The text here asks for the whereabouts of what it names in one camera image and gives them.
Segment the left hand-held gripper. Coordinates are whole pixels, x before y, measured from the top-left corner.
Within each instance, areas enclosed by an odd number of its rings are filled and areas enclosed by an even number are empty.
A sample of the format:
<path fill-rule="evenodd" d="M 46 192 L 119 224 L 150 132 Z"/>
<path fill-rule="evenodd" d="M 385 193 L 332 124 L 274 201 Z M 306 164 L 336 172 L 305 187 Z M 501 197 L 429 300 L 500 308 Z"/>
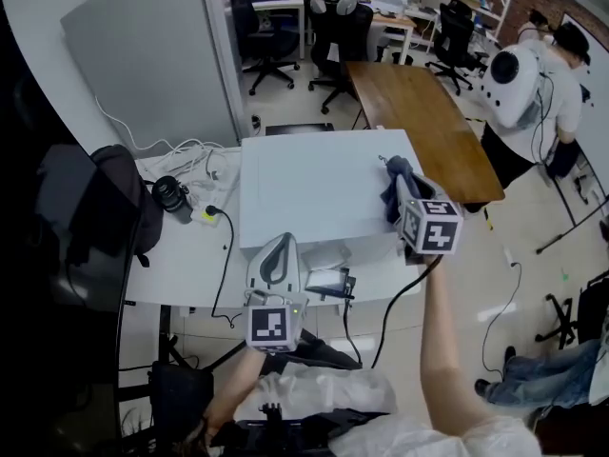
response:
<path fill-rule="evenodd" d="M 265 244 L 246 272 L 246 344 L 265 353 L 296 350 L 303 330 L 307 296 L 300 288 L 298 245 L 290 232 Z M 272 293 L 268 291 L 287 292 Z"/>

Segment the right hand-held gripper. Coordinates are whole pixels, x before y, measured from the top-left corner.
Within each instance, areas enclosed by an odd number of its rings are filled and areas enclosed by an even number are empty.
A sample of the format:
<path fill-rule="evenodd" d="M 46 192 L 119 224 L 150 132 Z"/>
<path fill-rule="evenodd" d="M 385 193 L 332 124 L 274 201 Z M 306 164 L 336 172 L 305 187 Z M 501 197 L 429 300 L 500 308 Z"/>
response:
<path fill-rule="evenodd" d="M 403 240 L 405 263 L 419 265 L 427 255 L 454 254 L 463 218 L 443 188 L 418 173 L 400 173 L 396 192 L 400 202 L 396 230 Z"/>

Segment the grey cloth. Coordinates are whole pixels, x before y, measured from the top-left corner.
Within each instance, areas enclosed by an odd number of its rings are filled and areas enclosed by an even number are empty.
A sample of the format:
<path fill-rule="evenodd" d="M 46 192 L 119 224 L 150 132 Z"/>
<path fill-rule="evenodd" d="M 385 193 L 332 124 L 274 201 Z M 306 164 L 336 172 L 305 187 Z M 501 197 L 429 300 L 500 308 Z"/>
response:
<path fill-rule="evenodd" d="M 407 190 L 413 198 L 422 199 L 422 195 L 415 181 L 413 169 L 406 158 L 395 155 L 385 162 L 385 168 L 390 183 L 380 197 L 385 205 L 386 221 L 394 224 L 400 217 L 397 179 L 402 178 L 404 180 Z"/>

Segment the person's right forearm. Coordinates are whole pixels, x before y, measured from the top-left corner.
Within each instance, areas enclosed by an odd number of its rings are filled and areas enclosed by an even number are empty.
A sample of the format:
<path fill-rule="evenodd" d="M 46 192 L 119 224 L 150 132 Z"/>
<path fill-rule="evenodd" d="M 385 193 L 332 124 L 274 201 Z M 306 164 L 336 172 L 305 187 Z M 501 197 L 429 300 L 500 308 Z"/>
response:
<path fill-rule="evenodd" d="M 432 427 L 463 436 L 492 416 L 462 371 L 446 275 L 441 264 L 425 283 L 420 380 Z"/>

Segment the person's left forearm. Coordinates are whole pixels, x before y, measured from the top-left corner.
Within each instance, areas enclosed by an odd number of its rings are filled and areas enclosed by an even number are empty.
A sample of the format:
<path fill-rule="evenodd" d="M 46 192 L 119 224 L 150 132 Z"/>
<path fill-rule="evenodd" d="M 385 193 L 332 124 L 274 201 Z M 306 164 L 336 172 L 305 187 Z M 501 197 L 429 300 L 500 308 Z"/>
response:
<path fill-rule="evenodd" d="M 256 386 L 265 358 L 266 355 L 256 349 L 245 350 L 236 368 L 206 409 L 205 418 L 209 431 L 217 431 L 233 420 L 238 406 Z"/>

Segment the small screen device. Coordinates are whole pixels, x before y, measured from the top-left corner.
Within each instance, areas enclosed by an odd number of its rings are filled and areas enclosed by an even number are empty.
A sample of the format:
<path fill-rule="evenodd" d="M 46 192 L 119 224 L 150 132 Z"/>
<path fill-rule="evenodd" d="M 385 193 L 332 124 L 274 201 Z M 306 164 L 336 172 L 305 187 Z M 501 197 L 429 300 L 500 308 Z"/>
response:
<path fill-rule="evenodd" d="M 308 273 L 304 289 L 317 294 L 321 301 L 326 298 L 354 300 L 355 284 L 356 278 L 350 275 L 349 268 L 317 269 Z"/>

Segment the grey flat box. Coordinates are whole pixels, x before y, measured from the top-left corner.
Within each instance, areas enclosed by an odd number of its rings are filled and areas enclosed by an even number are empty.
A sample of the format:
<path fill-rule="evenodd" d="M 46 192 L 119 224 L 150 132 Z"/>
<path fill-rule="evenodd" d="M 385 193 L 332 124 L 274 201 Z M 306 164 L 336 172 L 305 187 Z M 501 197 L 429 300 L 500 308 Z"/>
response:
<path fill-rule="evenodd" d="M 302 256 L 304 265 L 310 271 L 336 269 L 346 266 L 352 257 L 351 250 L 343 243 L 319 244 Z"/>

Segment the brown wooden table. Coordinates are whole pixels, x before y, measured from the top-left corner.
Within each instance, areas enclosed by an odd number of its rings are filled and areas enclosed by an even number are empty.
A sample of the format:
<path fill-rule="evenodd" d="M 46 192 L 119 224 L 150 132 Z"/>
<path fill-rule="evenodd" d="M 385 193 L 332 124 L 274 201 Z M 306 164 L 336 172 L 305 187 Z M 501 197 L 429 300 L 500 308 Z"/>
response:
<path fill-rule="evenodd" d="M 367 125 L 403 129 L 423 174 L 451 200 L 473 204 L 505 197 L 479 139 L 430 70 L 355 61 L 346 69 Z"/>

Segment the white power strip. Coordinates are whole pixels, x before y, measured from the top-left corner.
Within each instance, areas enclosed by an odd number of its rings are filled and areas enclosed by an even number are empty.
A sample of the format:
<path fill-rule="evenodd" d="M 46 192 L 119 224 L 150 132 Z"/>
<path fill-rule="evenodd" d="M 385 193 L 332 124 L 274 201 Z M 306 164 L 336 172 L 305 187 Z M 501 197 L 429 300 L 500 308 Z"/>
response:
<path fill-rule="evenodd" d="M 187 180 L 188 199 L 192 206 L 191 219 L 216 227 L 219 214 L 209 214 L 206 209 L 225 209 L 240 178 L 241 154 L 239 152 L 212 154 L 195 169 Z"/>

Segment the person's white shirt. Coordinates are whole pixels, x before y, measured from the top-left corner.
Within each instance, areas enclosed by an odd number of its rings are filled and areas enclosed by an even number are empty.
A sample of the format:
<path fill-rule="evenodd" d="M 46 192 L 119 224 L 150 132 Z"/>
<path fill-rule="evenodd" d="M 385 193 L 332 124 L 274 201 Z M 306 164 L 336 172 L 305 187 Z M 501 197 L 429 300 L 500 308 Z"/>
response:
<path fill-rule="evenodd" d="M 280 405 L 289 420 L 337 409 L 376 413 L 370 422 L 330 440 L 335 457 L 541 457 L 522 420 L 493 413 L 465 387 L 449 389 L 436 428 L 397 410 L 389 381 L 373 369 L 338 370 L 290 363 L 262 377 L 235 418 L 260 420 L 265 404 Z"/>

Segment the black cylindrical bottle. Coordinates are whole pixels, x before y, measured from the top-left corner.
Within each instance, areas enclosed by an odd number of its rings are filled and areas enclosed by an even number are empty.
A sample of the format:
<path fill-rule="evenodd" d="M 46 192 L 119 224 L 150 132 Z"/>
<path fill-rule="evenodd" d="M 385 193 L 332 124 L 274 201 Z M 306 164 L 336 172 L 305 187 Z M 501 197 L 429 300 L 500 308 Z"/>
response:
<path fill-rule="evenodd" d="M 155 202 L 167 213 L 183 225 L 192 222 L 193 208 L 188 201 L 188 189 L 175 177 L 166 175 L 159 178 L 152 185 L 151 195 Z"/>

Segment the white pod backpack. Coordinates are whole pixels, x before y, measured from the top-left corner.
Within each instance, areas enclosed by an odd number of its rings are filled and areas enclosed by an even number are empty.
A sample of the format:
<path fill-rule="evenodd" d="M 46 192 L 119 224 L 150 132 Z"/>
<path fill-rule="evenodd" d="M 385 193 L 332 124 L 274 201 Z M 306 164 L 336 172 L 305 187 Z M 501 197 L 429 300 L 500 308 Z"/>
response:
<path fill-rule="evenodd" d="M 540 123 L 548 111 L 548 83 L 540 52 L 517 44 L 492 58 L 479 94 L 501 127 L 526 129 Z"/>

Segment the black tripod stand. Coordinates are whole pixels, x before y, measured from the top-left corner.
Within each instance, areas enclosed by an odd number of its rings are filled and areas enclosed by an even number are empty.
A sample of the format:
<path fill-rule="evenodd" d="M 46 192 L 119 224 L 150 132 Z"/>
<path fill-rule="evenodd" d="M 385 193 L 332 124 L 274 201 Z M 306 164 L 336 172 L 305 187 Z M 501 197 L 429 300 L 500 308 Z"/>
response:
<path fill-rule="evenodd" d="M 580 193 L 586 191 L 587 193 L 594 192 L 594 186 L 597 186 L 601 196 L 598 198 L 598 205 L 594 207 L 586 216 L 577 221 L 571 210 L 571 207 L 561 189 L 560 182 L 556 178 L 551 179 L 551 185 L 553 186 L 556 193 L 559 195 L 560 201 L 567 212 L 568 219 L 571 223 L 571 227 L 566 231 L 556 235 L 551 240 L 543 244 L 541 247 L 535 249 L 537 255 L 541 255 L 548 248 L 554 246 L 557 242 L 565 238 L 568 234 L 581 227 L 587 220 L 600 214 L 602 217 L 609 215 L 609 195 L 605 193 L 600 179 L 598 178 L 594 168 L 590 165 L 589 161 L 583 167 L 583 171 L 577 175 L 580 179 Z"/>

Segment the black bag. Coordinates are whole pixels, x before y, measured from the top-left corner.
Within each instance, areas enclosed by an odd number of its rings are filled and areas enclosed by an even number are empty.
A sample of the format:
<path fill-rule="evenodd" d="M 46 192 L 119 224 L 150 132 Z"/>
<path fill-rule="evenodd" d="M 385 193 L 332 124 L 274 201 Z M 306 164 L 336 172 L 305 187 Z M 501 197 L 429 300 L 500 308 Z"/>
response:
<path fill-rule="evenodd" d="M 155 362 L 149 378 L 157 447 L 170 451 L 199 426 L 214 395 L 213 373 Z"/>

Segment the black office chair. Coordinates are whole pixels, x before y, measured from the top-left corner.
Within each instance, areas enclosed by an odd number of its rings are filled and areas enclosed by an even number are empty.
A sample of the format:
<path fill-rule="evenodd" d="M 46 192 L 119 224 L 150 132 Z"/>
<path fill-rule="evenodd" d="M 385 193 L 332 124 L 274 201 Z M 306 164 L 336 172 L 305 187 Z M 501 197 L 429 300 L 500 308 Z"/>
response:
<path fill-rule="evenodd" d="M 257 60 L 257 64 L 243 70 L 243 73 L 258 72 L 258 76 L 248 91 L 250 96 L 256 94 L 260 83 L 268 76 L 285 80 L 289 89 L 294 89 L 294 79 L 282 71 L 292 67 L 299 70 L 296 61 L 283 61 L 300 45 L 297 32 L 284 30 L 276 15 L 271 16 L 271 28 L 261 29 L 261 22 L 251 0 L 230 0 L 238 48 L 242 59 Z"/>
<path fill-rule="evenodd" d="M 487 57 L 487 54 L 478 51 L 470 53 L 468 50 L 474 33 L 474 22 L 471 20 L 471 11 L 464 12 L 465 7 L 465 4 L 440 4 L 441 30 L 433 41 L 436 60 L 424 64 L 427 68 L 437 69 L 435 76 L 450 78 L 457 96 L 461 94 L 460 82 L 463 82 L 468 90 L 473 89 L 473 84 L 464 75 L 460 75 L 457 69 L 486 70 L 482 59 Z"/>
<path fill-rule="evenodd" d="M 341 93 L 354 99 L 357 94 L 351 83 L 347 62 L 367 61 L 367 35 L 373 20 L 373 10 L 357 0 L 352 12 L 338 13 L 339 4 L 324 0 L 304 0 L 304 8 L 314 33 L 315 42 L 310 57 L 321 77 L 310 80 L 308 89 L 332 87 L 323 101 L 321 113 L 328 114 L 328 105 Z"/>

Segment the black backpack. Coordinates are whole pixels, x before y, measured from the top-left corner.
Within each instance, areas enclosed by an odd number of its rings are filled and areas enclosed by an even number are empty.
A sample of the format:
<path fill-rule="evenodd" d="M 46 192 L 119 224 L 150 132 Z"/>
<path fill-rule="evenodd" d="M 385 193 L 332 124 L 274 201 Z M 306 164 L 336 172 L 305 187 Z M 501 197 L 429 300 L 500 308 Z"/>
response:
<path fill-rule="evenodd" d="M 163 227 L 163 209 L 155 202 L 145 180 L 129 150 L 121 145 L 106 146 L 96 150 L 91 159 L 136 207 L 139 215 L 134 234 L 134 254 L 143 268 L 149 268 L 147 254 L 157 245 Z"/>

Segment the wood top desk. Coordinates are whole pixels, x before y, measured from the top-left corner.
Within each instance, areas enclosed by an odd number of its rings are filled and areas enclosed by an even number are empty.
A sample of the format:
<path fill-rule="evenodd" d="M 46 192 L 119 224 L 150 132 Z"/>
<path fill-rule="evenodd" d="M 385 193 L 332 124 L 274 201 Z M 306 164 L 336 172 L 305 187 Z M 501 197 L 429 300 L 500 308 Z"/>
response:
<path fill-rule="evenodd" d="M 375 13 L 371 29 L 388 42 L 400 42 L 402 47 L 398 63 L 405 65 L 416 24 L 405 15 L 394 17 Z"/>

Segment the black swivel chair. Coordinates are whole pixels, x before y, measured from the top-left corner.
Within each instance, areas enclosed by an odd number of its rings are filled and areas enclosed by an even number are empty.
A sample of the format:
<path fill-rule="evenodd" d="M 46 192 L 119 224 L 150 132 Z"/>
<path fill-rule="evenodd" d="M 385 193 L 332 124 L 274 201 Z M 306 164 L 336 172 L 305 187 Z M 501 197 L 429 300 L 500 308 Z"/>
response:
<path fill-rule="evenodd" d="M 589 281 L 580 291 L 577 313 L 573 316 L 573 298 L 565 298 L 560 303 L 548 293 L 544 300 L 549 302 L 557 315 L 557 326 L 547 334 L 538 333 L 536 343 L 551 339 L 559 340 L 559 349 L 564 349 L 577 341 L 579 344 L 598 339 L 602 324 L 609 308 L 609 269 Z"/>

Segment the large black display screen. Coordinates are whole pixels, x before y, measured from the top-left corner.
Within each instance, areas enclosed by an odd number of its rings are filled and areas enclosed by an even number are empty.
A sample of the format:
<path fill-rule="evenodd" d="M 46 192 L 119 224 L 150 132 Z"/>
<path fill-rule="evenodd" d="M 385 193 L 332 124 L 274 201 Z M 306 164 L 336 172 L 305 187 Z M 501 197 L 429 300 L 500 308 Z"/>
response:
<path fill-rule="evenodd" d="M 123 457 L 138 221 L 42 92 L 0 0 L 0 457 Z"/>

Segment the grey partition panel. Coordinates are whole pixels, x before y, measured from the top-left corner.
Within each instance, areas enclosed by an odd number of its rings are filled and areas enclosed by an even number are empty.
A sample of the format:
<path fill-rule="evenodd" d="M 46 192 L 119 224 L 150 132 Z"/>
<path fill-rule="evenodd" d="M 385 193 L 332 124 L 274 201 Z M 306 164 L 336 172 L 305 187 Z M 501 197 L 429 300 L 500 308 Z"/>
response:
<path fill-rule="evenodd" d="M 230 0 L 87 0 L 61 25 L 95 105 L 135 156 L 248 135 Z"/>

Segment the black chest mount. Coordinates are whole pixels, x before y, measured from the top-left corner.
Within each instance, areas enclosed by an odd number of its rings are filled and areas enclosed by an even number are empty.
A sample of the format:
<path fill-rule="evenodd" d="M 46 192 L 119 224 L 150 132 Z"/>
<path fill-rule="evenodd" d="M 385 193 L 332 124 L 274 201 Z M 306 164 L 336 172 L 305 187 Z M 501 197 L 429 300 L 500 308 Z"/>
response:
<path fill-rule="evenodd" d="M 264 420 L 229 422 L 209 444 L 222 457 L 335 457 L 329 443 L 355 427 L 381 417 L 380 412 L 337 408 L 303 419 L 286 419 L 279 404 L 264 404 Z"/>

